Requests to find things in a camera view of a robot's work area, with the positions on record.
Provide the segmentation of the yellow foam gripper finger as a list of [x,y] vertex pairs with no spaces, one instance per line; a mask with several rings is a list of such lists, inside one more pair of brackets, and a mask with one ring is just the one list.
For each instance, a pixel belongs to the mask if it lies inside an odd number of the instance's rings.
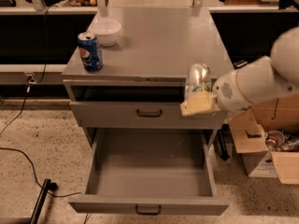
[[199,91],[180,104],[183,116],[191,116],[220,111],[216,102],[217,96],[212,92]]

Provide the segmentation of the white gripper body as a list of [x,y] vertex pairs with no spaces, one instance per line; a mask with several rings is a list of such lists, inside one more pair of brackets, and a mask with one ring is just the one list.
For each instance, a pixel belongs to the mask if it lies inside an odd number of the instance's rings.
[[240,90],[237,70],[219,77],[215,81],[212,91],[216,95],[217,105],[221,110],[240,111],[247,110],[252,106],[252,103]]

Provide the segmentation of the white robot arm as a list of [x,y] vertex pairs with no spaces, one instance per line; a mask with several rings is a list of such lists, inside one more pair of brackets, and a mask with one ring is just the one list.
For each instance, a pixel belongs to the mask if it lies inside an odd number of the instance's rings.
[[299,28],[280,35],[268,56],[212,81],[204,64],[191,67],[181,114],[247,110],[253,105],[289,97],[299,88]]

